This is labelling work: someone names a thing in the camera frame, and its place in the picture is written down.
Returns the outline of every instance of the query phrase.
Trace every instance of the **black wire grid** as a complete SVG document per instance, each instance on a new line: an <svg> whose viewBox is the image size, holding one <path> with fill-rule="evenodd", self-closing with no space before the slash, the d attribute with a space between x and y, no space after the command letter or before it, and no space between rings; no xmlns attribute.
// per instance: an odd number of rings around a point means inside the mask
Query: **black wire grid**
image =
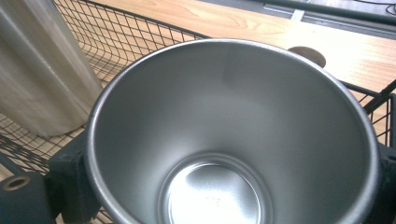
<svg viewBox="0 0 396 224"><path fill-rule="evenodd" d="M64 20L92 68L105 86L128 64L142 56L179 42L206 38L160 21L142 17L91 1L54 0ZM379 93L346 84L362 105L378 97ZM393 143L395 101L387 97L380 107L369 111L378 141L388 147ZM25 171L48 171L47 160L85 127L51 138L29 133L19 124L0 114L0 153L17 163ZM111 218L101 209L92 223L109 223Z"/></svg>

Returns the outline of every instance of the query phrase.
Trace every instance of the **stainless steel cup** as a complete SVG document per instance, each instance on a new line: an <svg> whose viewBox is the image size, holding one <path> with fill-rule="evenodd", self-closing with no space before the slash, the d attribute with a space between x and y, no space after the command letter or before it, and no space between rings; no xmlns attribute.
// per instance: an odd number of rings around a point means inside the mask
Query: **stainless steel cup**
<svg viewBox="0 0 396 224"><path fill-rule="evenodd" d="M375 134L347 89L244 40L130 65L87 135L92 186L119 223L359 223L377 187Z"/></svg>

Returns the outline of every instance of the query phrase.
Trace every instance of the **light wood plank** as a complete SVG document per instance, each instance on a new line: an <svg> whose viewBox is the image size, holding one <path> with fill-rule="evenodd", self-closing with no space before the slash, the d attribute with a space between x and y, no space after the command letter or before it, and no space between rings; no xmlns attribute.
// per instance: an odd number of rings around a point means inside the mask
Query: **light wood plank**
<svg viewBox="0 0 396 224"><path fill-rule="evenodd" d="M95 0L212 37L250 39L282 49L307 46L335 77L380 91L396 78L396 41L189 0Z"/></svg>

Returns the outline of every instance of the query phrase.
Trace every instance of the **metal rod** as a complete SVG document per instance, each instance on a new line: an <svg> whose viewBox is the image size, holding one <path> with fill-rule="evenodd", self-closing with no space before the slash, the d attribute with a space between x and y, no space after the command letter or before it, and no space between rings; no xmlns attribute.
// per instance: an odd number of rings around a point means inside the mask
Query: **metal rod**
<svg viewBox="0 0 396 224"><path fill-rule="evenodd" d="M396 19L391 16L381 16L367 12L353 11L336 7L324 7L304 2L295 2L290 0L264 0L264 4L270 4L279 7L298 8L300 10L312 11L321 14L350 18L359 21L370 21L386 25L396 25Z"/></svg>
<svg viewBox="0 0 396 224"><path fill-rule="evenodd" d="M396 94L390 94L390 131L389 131L389 146L396 148Z"/></svg>
<svg viewBox="0 0 396 224"><path fill-rule="evenodd" d="M7 157L2 152L0 152L0 164L6 167L14 175L25 173L25 171L19 165L13 162L9 157Z"/></svg>
<svg viewBox="0 0 396 224"><path fill-rule="evenodd" d="M341 83L343 83L343 85L346 86L351 91L357 91L357 92L360 92L360 93L363 93L363 94L366 94L369 96L373 96L373 97L379 96L379 93L376 91L370 91L370 90L364 89L363 87L347 83L345 81L341 81Z"/></svg>
<svg viewBox="0 0 396 224"><path fill-rule="evenodd" d="M388 99L389 95L396 89L396 79L393 80L384 90L382 90L377 97L371 100L363 108L367 114L372 113L382 104L384 104Z"/></svg>

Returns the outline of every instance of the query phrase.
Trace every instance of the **round hole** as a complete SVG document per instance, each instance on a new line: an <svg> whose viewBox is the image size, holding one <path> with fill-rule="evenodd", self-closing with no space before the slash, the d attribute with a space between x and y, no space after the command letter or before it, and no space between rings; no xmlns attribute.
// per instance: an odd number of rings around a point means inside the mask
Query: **round hole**
<svg viewBox="0 0 396 224"><path fill-rule="evenodd" d="M268 223L271 199L250 168L221 153L195 154L172 170L160 193L161 223Z"/></svg>
<svg viewBox="0 0 396 224"><path fill-rule="evenodd" d="M326 65L326 58L319 51L308 47L293 47L289 51L305 57L309 61L324 67Z"/></svg>
<svg viewBox="0 0 396 224"><path fill-rule="evenodd" d="M30 182L29 176L14 177L3 186L3 190L12 191L26 186Z"/></svg>

